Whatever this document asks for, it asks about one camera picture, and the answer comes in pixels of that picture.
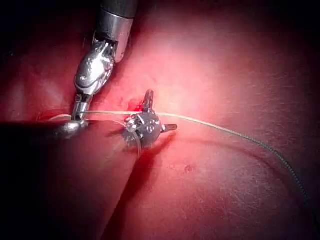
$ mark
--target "bleeding spot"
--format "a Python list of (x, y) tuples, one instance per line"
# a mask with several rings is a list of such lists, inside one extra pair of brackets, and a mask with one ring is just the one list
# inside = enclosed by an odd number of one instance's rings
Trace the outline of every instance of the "bleeding spot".
[(142, 110), (143, 100), (131, 99), (128, 103), (128, 111), (130, 112), (140, 112)]

